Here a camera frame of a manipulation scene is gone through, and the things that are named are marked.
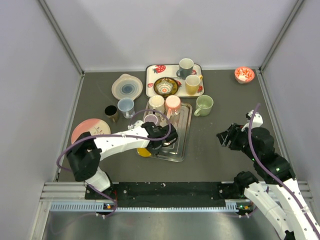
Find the green mug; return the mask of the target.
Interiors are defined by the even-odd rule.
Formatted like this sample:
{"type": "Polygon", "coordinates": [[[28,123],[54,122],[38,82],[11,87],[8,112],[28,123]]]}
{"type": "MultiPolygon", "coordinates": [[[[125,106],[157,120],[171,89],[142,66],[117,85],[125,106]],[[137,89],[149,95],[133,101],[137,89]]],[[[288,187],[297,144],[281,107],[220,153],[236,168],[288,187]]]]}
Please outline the green mug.
{"type": "Polygon", "coordinates": [[[195,117],[205,117],[209,115],[214,105],[214,100],[209,95],[201,95],[196,99],[195,117]]]}

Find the yellow mug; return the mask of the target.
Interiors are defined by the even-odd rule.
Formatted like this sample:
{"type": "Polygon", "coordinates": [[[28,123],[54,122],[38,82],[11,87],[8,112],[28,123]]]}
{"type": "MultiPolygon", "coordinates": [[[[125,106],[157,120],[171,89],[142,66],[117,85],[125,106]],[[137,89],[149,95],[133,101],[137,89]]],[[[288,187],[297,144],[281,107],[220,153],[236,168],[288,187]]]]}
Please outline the yellow mug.
{"type": "Polygon", "coordinates": [[[148,158],[152,155],[146,148],[137,148],[136,151],[139,156],[144,158],[148,158]]]}

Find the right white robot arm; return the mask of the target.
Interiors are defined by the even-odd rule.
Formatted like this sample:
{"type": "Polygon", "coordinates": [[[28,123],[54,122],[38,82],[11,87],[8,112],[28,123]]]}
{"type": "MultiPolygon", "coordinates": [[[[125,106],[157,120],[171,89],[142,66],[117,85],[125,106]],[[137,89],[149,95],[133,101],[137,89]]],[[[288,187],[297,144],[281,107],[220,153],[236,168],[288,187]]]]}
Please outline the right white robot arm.
{"type": "Polygon", "coordinates": [[[309,211],[291,165],[276,153],[270,132],[263,127],[249,130],[233,123],[216,136],[223,147],[249,157],[267,184],[263,187],[253,173],[242,171],[230,189],[223,191],[223,197],[252,201],[282,240],[318,240],[320,226],[309,211]]]}

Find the light blue mug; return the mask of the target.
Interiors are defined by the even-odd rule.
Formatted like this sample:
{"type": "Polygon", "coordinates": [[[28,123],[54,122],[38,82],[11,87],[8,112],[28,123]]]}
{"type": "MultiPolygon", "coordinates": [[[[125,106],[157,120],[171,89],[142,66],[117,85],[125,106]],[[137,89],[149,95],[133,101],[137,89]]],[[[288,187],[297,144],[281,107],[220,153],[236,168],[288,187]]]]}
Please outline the light blue mug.
{"type": "Polygon", "coordinates": [[[126,119],[131,119],[135,114],[135,104],[134,101],[130,98],[122,98],[117,103],[118,110],[123,114],[126,119]]]}

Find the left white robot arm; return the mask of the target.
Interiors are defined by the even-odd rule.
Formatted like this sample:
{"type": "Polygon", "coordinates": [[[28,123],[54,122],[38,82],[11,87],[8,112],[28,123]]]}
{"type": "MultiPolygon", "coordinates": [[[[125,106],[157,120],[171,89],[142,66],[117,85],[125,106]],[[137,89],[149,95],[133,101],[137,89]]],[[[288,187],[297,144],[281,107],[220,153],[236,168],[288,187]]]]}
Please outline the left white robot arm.
{"type": "Polygon", "coordinates": [[[66,158],[74,179],[94,187],[106,199],[113,194],[114,187],[108,174],[100,169],[100,161],[132,149],[158,150],[177,139],[177,130],[171,123],[160,126],[138,120],[128,130],[114,134],[84,132],[66,152],[66,158]]]}

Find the small brown mug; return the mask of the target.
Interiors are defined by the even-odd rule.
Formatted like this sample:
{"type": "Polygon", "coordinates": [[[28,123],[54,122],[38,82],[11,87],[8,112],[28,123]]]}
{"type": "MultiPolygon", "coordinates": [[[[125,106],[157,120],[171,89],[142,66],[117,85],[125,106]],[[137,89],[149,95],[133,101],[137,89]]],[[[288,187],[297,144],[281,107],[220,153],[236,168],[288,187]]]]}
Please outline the small brown mug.
{"type": "Polygon", "coordinates": [[[118,109],[115,105],[109,105],[104,110],[105,115],[112,120],[113,123],[116,123],[119,120],[118,109]]]}

